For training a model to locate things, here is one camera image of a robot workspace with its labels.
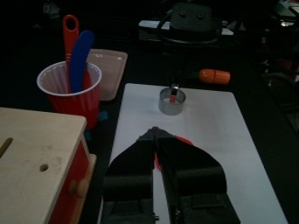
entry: black table surface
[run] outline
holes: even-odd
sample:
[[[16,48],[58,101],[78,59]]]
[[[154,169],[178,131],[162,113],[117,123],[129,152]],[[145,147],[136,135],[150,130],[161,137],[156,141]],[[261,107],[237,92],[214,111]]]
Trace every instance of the black table surface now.
[[[116,98],[100,103],[106,120],[89,132],[88,150],[97,155],[88,196],[78,223],[97,223],[101,186],[117,127],[124,86],[126,83],[165,86],[164,56],[136,42],[109,42],[96,38],[92,48],[125,52],[126,62]],[[32,35],[6,54],[0,64],[0,106],[53,112],[36,85],[38,72],[64,60],[61,35]],[[289,224],[299,223],[299,138],[276,104],[252,60],[231,51],[204,49],[189,62],[190,69],[214,68],[229,71],[227,86],[185,81],[184,88],[201,88],[233,93],[275,194]]]

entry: orange object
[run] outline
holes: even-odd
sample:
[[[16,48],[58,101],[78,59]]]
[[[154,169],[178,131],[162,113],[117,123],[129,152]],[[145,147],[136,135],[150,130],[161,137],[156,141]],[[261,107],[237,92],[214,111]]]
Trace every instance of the orange object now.
[[[201,69],[198,71],[198,79],[204,83],[225,85],[229,83],[229,72],[214,69]]]

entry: hole in wooden block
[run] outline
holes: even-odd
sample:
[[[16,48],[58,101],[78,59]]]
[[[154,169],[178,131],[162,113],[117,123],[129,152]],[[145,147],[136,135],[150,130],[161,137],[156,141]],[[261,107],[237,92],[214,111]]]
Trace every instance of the hole in wooden block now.
[[[45,172],[48,170],[49,166],[46,164],[42,164],[40,166],[40,172]]]

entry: metal cup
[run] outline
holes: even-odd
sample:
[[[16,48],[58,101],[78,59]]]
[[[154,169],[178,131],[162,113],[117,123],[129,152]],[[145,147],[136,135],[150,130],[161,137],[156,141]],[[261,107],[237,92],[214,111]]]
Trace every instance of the metal cup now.
[[[176,95],[173,95],[172,87],[166,87],[160,91],[158,109],[168,116],[176,116],[182,112],[185,95],[180,89],[176,89],[174,92]]]

